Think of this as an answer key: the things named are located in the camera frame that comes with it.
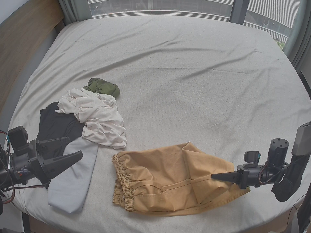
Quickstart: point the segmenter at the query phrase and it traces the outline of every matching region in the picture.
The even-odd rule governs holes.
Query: white bed sheet
[[[271,139],[281,137],[290,143],[289,162],[297,127],[311,121],[309,96],[267,32],[202,18],[128,16],[66,26],[23,89],[10,128],[23,125],[35,139],[39,111],[92,77],[121,90],[126,150],[190,141],[235,166],[245,151],[259,150],[263,164]],[[201,214],[144,216],[112,203],[115,153],[99,148],[80,214],[49,206],[44,188],[18,190],[15,206],[70,232],[239,232],[291,208],[311,175],[309,164],[299,190],[283,203],[265,185]]]

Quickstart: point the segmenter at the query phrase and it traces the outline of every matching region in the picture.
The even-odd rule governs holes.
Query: curtain
[[[296,69],[297,73],[303,68],[304,60],[311,51],[311,0],[300,0],[289,39],[283,51]]]
[[[64,24],[92,19],[87,0],[58,0],[64,12]]]

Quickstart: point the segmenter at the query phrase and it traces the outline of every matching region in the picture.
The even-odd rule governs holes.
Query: brown shorts
[[[129,212],[178,216],[204,212],[249,192],[211,179],[234,165],[201,152],[192,143],[112,156],[117,172],[113,203]]]

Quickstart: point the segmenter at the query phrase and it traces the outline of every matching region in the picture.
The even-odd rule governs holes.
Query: crumpled green garment
[[[120,90],[116,84],[110,83],[100,78],[91,78],[87,86],[84,86],[83,88],[92,92],[112,95],[115,98],[120,95]]]

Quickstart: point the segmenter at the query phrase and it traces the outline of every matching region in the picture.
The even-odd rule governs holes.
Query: wooden headboard
[[[29,0],[0,25],[0,112],[19,72],[63,18],[58,0]]]

